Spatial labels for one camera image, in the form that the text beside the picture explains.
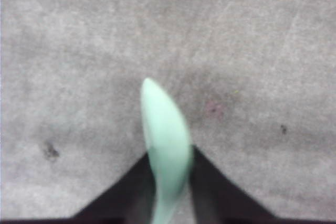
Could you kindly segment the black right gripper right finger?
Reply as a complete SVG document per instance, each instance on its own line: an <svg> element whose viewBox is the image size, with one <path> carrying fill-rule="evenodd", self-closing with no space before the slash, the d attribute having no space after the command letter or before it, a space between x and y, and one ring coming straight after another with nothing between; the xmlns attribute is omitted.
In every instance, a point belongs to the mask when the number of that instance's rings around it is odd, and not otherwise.
<svg viewBox="0 0 336 224"><path fill-rule="evenodd" d="M196 220L276 220L277 217L226 177L196 146L190 174Z"/></svg>

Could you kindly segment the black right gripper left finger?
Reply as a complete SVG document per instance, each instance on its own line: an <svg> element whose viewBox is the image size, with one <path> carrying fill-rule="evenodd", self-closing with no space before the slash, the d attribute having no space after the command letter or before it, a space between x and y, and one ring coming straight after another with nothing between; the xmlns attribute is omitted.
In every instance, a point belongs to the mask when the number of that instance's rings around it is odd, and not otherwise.
<svg viewBox="0 0 336 224"><path fill-rule="evenodd" d="M74 215L78 219L151 220L155 182L145 153L120 179Z"/></svg>

